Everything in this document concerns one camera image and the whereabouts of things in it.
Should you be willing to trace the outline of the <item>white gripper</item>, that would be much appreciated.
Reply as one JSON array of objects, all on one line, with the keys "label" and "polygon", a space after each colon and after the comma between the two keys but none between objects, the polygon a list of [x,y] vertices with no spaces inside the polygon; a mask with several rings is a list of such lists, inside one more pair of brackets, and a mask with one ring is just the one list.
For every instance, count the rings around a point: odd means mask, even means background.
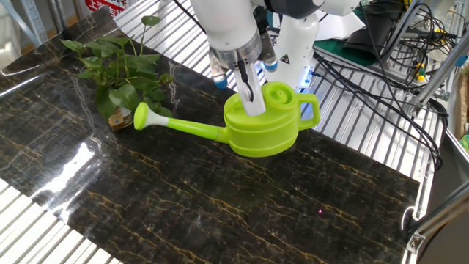
[{"label": "white gripper", "polygon": [[250,117],[263,114],[266,111],[265,102],[254,64],[239,61],[234,74],[246,114]]}]

